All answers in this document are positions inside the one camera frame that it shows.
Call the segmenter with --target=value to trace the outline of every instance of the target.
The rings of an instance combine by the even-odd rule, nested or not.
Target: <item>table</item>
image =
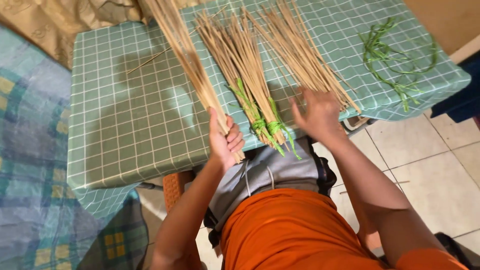
[[[400,22],[385,42],[403,51],[418,49],[418,61],[427,66],[431,53],[429,34],[405,4],[400,0],[297,0],[296,3],[320,53],[356,89],[354,92],[346,87],[363,116],[390,121],[417,116],[469,83],[469,75],[440,51],[436,67],[419,77],[418,88],[423,93],[412,93],[420,105],[411,104],[410,110],[404,112],[397,94],[379,83],[363,66],[363,44],[357,33],[366,33],[372,24],[396,16]],[[214,14],[226,4],[230,11],[244,5],[254,12],[268,1],[216,1],[183,9],[181,14],[192,31],[195,12],[206,8],[209,14]],[[238,103],[198,34],[191,37],[225,112],[245,134],[243,150],[261,146],[250,132],[244,113],[230,106]],[[126,74],[166,47],[168,43],[158,26],[141,23],[127,22],[77,36],[73,52],[68,184],[83,205],[104,203],[108,195],[99,188],[130,186],[131,189],[134,183],[187,170],[207,160],[208,114],[173,52],[167,51]],[[288,97],[295,93],[262,44],[260,51],[280,116],[293,135],[299,136],[288,103]],[[383,77],[396,76],[389,70],[381,73]],[[351,108],[340,119],[354,115],[357,113]]]

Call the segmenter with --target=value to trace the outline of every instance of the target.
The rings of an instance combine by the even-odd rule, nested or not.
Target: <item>orange shirt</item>
[[[380,270],[333,201],[311,191],[275,189],[244,200],[222,231],[225,270]],[[436,249],[414,250],[398,270],[466,270]]]

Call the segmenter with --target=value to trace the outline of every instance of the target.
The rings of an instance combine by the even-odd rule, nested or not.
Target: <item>hand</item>
[[[293,119],[297,126],[327,148],[338,139],[347,138],[338,123],[340,105],[334,94],[304,87],[299,87],[299,90],[307,102],[307,115],[301,115],[295,100],[290,99]]]
[[[218,129],[217,114],[214,108],[209,108],[210,113],[210,160],[215,160],[223,166],[226,172],[236,161],[233,153],[242,149],[245,145],[243,133],[239,125],[233,122],[233,118],[227,115],[227,127],[230,131],[223,136]]]

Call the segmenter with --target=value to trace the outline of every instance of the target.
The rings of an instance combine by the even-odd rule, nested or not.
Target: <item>blue plaid cloth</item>
[[[136,191],[99,219],[66,183],[70,73],[1,26],[0,40],[0,269],[136,269]]]

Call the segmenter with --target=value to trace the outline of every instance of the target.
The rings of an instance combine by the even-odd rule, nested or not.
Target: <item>person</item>
[[[446,252],[402,191],[345,136],[335,97],[301,90],[306,115],[291,100],[295,124],[332,153],[359,220],[358,234],[322,191],[335,178],[325,159],[314,161],[298,144],[301,160],[291,152],[280,159],[272,150],[235,165],[232,153],[244,146],[242,133],[228,117],[231,130],[222,136],[210,109],[210,159],[162,222],[150,269],[187,269],[187,250],[206,212],[214,220],[226,270],[467,269]],[[214,236],[209,238],[215,245]],[[387,262],[370,252],[380,245]]]

